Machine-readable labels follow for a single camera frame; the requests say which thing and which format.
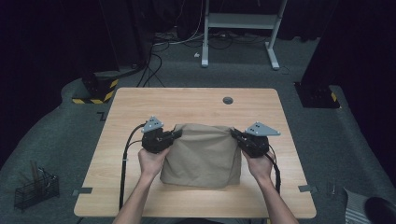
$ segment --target wooden table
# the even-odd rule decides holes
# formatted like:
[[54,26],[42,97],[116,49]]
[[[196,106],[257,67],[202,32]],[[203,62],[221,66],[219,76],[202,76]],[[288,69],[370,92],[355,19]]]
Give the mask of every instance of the wooden table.
[[[224,97],[233,103],[223,103]],[[119,211],[122,153],[131,131],[151,116],[171,131],[179,123],[225,125],[245,130],[255,121],[281,132],[269,136],[280,169],[281,196],[297,218],[316,215],[310,192],[300,192],[306,185],[302,166],[277,92],[272,89],[210,88],[120,88],[108,113],[75,214],[79,217],[114,217]],[[136,132],[134,140],[142,133]],[[125,199],[140,176],[137,152],[140,143],[128,152]],[[199,189],[165,185],[159,176],[154,180],[144,210],[144,217],[268,217],[259,186],[242,158],[241,183],[224,189]]]

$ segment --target metal stand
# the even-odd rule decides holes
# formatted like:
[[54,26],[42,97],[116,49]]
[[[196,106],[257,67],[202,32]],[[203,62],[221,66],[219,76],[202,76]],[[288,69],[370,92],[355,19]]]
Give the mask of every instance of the metal stand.
[[276,15],[250,15],[250,14],[230,14],[230,13],[209,13],[209,1],[206,0],[205,8],[205,30],[204,44],[202,47],[202,67],[209,66],[208,32],[209,27],[219,28],[246,28],[273,30],[271,40],[265,42],[265,49],[274,70],[279,69],[279,63],[274,53],[276,35],[282,22],[283,12],[285,11],[288,0],[282,0],[280,9]]

